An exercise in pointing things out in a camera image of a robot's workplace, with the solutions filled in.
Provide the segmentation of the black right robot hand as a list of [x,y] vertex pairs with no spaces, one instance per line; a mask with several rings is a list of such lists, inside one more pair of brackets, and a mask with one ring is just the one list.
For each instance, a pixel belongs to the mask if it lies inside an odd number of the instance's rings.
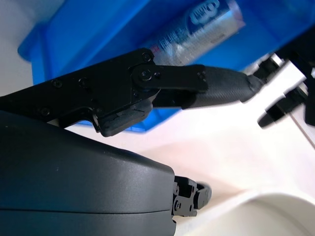
[[156,65],[146,48],[0,98],[3,236],[172,236],[211,188],[171,167],[77,135],[89,121],[114,136],[154,107],[246,102],[264,82],[230,69]]

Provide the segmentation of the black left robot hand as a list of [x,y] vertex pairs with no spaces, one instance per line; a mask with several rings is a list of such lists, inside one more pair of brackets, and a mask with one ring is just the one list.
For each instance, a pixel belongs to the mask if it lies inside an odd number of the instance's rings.
[[291,62],[303,75],[302,83],[284,94],[284,97],[271,104],[257,123],[265,128],[294,111],[299,105],[305,105],[304,121],[315,125],[315,28],[290,41],[276,51],[276,55]]

